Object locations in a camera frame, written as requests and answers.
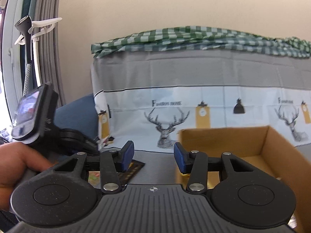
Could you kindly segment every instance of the textured rubber surface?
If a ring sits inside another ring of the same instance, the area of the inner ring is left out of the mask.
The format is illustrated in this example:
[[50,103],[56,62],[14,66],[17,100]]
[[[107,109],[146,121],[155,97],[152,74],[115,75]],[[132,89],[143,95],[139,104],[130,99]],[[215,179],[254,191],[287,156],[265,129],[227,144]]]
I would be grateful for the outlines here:
[[29,93],[29,77],[31,72],[31,63],[27,64],[26,71],[25,71],[25,81],[24,81],[24,90],[23,90],[23,96],[27,95]]
[[286,225],[245,229],[217,215],[201,195],[181,185],[130,184],[119,194],[105,195],[84,219],[59,228],[36,228],[24,222],[10,233],[293,233]]

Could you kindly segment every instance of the antler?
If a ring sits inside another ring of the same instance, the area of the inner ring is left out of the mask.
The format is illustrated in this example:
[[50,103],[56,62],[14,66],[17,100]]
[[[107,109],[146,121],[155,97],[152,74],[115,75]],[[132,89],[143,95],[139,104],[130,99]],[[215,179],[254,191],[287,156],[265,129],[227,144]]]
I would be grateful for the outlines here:
[[288,119],[285,117],[284,112],[283,112],[283,115],[281,115],[281,113],[280,113],[281,106],[279,107],[279,111],[276,111],[276,109],[274,109],[274,110],[275,110],[275,112],[276,112],[277,116],[279,117],[279,119],[281,119],[281,120],[285,121],[286,125],[290,125],[290,123],[289,123]]
[[185,117],[185,114],[181,111],[181,109],[178,108],[178,110],[181,112],[181,118],[177,121],[177,120],[176,120],[176,116],[174,116],[174,122],[171,123],[171,124],[169,125],[169,127],[167,128],[168,130],[171,129],[171,128],[173,128],[173,127],[176,126],[176,125],[182,124],[182,123],[187,119],[187,117],[188,117],[189,114],[190,114],[190,111],[188,111],[188,114],[187,114],[187,116]]
[[153,120],[153,118],[151,117],[151,114],[152,114],[152,112],[153,112],[154,110],[155,110],[155,108],[149,113],[148,116],[146,115],[145,112],[144,112],[144,115],[145,115],[145,117],[147,118],[147,120],[148,120],[149,122],[155,124],[156,126],[161,127],[161,126],[162,126],[162,123],[160,123],[160,122],[158,121],[158,116],[159,116],[159,115],[156,116],[155,120]]
[[279,111],[276,111],[276,109],[274,109],[275,112],[276,112],[276,114],[277,114],[277,116],[279,117],[279,119],[284,120],[285,123],[286,123],[286,125],[290,125],[291,123],[295,122],[295,120],[297,119],[297,117],[298,117],[298,115],[299,115],[299,110],[297,111],[297,109],[295,108],[295,106],[293,106],[293,107],[294,107],[294,109],[295,109],[295,114],[292,113],[293,118],[292,118],[292,121],[291,121],[291,122],[289,122],[288,119],[285,117],[284,112],[283,112],[283,115],[281,115],[281,113],[280,113],[281,106],[279,107]]
[[295,109],[295,115],[294,113],[292,112],[292,115],[293,115],[293,118],[292,118],[292,123],[297,119],[298,115],[299,115],[299,109],[297,111],[297,109],[295,108],[295,106],[293,106],[294,109]]

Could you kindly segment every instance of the round knob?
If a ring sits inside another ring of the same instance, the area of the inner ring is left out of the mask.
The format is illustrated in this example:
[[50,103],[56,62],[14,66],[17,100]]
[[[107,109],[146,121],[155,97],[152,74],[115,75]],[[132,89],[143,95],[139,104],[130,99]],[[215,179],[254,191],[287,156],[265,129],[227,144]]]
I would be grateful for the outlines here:
[[34,199],[42,205],[57,205],[70,196],[68,188],[61,185],[46,185],[34,192]]
[[106,191],[115,191],[119,188],[119,185],[116,183],[107,183],[103,186],[103,189]]
[[192,191],[202,191],[204,186],[201,183],[193,183],[189,186],[189,189]]
[[238,191],[239,198],[246,204],[253,206],[267,205],[274,199],[274,193],[267,187],[248,185]]

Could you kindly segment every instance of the deer head print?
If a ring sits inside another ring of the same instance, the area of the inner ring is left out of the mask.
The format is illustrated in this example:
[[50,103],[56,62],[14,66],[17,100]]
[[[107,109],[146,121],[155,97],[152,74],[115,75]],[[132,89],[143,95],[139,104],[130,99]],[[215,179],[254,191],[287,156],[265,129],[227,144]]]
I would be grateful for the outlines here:
[[181,109],[180,109],[180,108],[177,108],[177,109],[178,109],[178,110],[180,111],[180,113],[181,113],[180,119],[178,119],[178,121],[177,121],[176,116],[174,116],[174,121],[173,121],[172,123],[170,123],[169,126],[168,126],[168,128],[166,128],[166,129],[164,129],[164,128],[162,127],[162,123],[160,123],[160,122],[158,121],[158,116],[159,116],[159,115],[157,115],[155,119],[153,119],[153,118],[151,117],[151,114],[153,113],[153,111],[155,110],[155,108],[149,113],[148,116],[147,116],[146,113],[144,112],[144,115],[145,115],[145,117],[147,118],[147,120],[148,120],[149,122],[155,124],[156,130],[159,131],[159,132],[161,133],[160,139],[159,139],[159,141],[158,141],[158,147],[159,147],[159,148],[168,148],[168,147],[171,147],[171,146],[174,145],[173,142],[172,142],[172,140],[171,140],[171,138],[170,138],[170,136],[169,136],[169,134],[172,133],[172,132],[176,129],[175,126],[182,124],[182,123],[187,119],[187,117],[188,117],[189,114],[190,114],[190,111],[188,111],[188,114],[187,114],[186,117],[185,117],[185,114],[181,111]]
[[295,113],[292,112],[292,118],[291,118],[291,121],[289,121],[288,118],[285,117],[285,113],[284,112],[281,114],[281,111],[280,111],[281,107],[282,107],[282,105],[279,107],[279,111],[277,111],[276,109],[274,109],[274,110],[275,110],[278,118],[283,120],[283,121],[285,121],[285,124],[287,126],[289,126],[290,131],[293,134],[294,140],[297,141],[297,142],[301,142],[303,140],[307,140],[308,136],[307,136],[307,134],[305,132],[297,132],[296,129],[295,129],[296,119],[298,118],[298,115],[299,115],[299,109],[297,111],[295,106],[293,106],[293,108],[295,110]]

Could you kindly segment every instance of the white hanger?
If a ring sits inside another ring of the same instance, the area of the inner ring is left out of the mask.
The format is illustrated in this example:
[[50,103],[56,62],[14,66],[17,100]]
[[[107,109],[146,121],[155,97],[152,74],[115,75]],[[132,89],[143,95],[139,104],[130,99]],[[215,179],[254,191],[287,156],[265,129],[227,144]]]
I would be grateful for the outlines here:
[[[28,30],[28,33],[32,33],[32,31],[34,30],[34,28],[40,28],[43,27],[38,33],[32,35],[31,39],[33,42],[37,42],[39,41],[39,36],[46,34],[48,32],[50,32],[52,29],[55,28],[55,24],[57,22],[59,22],[60,20],[62,20],[61,17],[58,18],[51,18],[51,19],[47,19],[47,20],[42,20],[42,21],[32,21],[31,22],[31,28]],[[24,36],[21,34],[18,39],[15,41],[14,43],[16,44],[20,44],[20,45],[24,45],[25,44],[25,39]]]

